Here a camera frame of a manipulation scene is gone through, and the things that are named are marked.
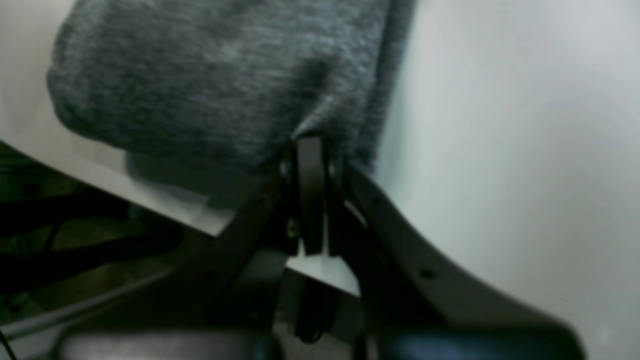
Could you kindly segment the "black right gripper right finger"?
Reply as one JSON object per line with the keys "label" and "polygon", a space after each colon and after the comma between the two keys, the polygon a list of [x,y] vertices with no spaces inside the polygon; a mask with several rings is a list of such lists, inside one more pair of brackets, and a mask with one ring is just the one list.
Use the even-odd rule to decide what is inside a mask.
{"label": "black right gripper right finger", "polygon": [[325,152],[330,251],[359,289],[356,360],[583,360],[575,331],[435,248],[384,192]]}

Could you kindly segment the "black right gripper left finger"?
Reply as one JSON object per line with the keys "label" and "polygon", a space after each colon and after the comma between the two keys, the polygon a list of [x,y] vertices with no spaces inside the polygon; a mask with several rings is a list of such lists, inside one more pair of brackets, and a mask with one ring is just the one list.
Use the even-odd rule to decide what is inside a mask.
{"label": "black right gripper left finger", "polygon": [[282,360],[288,259],[323,250],[323,141],[302,137],[220,235],[167,278],[69,328],[55,360]]}

